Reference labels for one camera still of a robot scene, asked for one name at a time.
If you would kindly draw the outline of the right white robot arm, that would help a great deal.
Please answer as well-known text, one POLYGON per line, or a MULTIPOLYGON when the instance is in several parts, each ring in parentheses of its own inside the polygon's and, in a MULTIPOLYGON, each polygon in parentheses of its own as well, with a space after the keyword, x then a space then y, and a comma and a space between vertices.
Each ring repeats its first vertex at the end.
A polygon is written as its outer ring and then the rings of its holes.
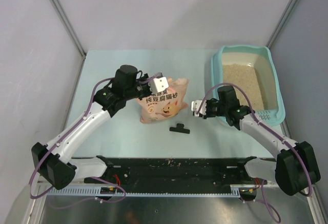
POLYGON ((256 116, 251 103, 242 106, 235 92, 240 89, 237 85, 220 83, 213 89, 219 98, 204 97, 194 115, 203 119, 225 117, 229 126, 255 139, 275 158, 274 179, 285 194, 310 197, 313 184, 321 179, 312 145, 307 141, 296 142, 273 130, 256 116))

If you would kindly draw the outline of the black bag clip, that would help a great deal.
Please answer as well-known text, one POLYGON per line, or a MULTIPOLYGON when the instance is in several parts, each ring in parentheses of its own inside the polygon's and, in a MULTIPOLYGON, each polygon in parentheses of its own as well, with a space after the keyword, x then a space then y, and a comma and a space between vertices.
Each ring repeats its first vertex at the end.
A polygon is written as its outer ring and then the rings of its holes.
POLYGON ((170 127, 169 131, 183 133, 183 134, 190 134, 190 129, 185 128, 185 125, 182 123, 177 123, 175 127, 170 127))

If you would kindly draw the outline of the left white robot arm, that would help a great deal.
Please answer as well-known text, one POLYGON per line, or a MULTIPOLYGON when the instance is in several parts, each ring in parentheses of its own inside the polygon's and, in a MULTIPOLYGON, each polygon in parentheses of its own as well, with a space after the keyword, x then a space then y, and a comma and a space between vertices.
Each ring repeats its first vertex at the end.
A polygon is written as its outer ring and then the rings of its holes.
POLYGON ((71 126, 45 145, 37 142, 31 149, 34 171, 29 183, 39 173, 51 188, 61 190, 74 179, 96 177, 103 183, 113 178, 113 170, 98 157, 73 160, 82 143, 103 123, 126 106, 127 101, 142 99, 166 88, 157 75, 138 76, 141 71, 122 65, 115 76, 99 81, 92 90, 86 110, 71 126))

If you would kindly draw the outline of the orange cat litter bag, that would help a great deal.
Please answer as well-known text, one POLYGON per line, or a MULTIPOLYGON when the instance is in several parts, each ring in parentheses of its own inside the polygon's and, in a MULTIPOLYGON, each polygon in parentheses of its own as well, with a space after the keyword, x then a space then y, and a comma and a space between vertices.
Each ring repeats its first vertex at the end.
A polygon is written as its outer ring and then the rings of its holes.
POLYGON ((137 99, 141 106, 140 122, 150 124, 155 121, 163 121, 176 116, 180 110, 188 107, 184 102, 187 92, 188 78, 168 79, 169 87, 157 94, 137 99))

